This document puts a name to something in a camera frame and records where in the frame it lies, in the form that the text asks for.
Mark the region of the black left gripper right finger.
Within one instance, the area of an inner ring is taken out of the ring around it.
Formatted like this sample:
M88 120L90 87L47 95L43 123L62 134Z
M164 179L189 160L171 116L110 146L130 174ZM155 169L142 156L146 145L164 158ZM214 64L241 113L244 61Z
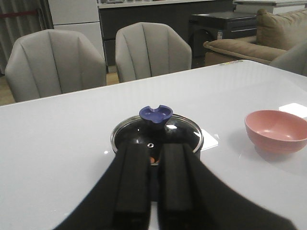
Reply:
M249 201L218 179L188 144L164 144L159 162L162 230L294 230L294 224Z

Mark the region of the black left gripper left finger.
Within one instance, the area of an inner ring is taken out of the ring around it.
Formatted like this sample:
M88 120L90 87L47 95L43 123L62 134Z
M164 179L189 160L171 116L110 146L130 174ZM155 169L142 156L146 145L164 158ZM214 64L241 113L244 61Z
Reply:
M114 160L58 230L146 230L150 221L150 153L121 144Z

